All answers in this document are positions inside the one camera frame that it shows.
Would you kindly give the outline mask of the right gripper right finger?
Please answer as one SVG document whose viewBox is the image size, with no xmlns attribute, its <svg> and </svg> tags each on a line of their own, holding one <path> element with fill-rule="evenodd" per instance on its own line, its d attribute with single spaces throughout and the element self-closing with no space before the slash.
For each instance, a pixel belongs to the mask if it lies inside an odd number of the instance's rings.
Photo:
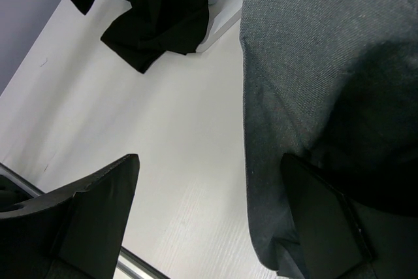
<svg viewBox="0 0 418 279">
<path fill-rule="evenodd" d="M 310 278 L 375 278 L 373 255 L 345 197 L 292 154 L 282 157 L 281 175 Z"/>
</svg>

